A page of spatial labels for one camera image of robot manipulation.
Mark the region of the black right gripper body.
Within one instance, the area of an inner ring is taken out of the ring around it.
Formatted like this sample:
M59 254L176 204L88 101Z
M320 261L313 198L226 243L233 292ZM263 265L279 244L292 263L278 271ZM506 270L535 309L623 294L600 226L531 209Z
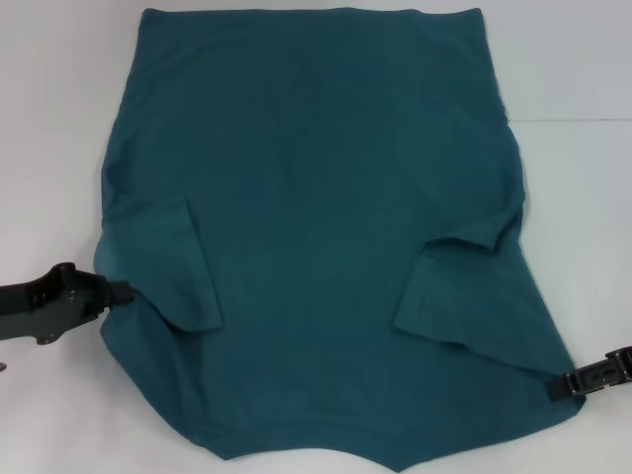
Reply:
M631 354L632 347L625 347L605 355L612 364L612 374L609 376L610 384L625 384L631 382Z

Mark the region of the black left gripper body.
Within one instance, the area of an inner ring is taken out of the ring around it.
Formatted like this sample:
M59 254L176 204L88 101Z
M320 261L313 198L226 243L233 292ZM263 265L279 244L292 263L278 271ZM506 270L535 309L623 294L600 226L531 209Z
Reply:
M72 263L1 288L1 339L32 337L43 346L96 320L107 307L107 280Z

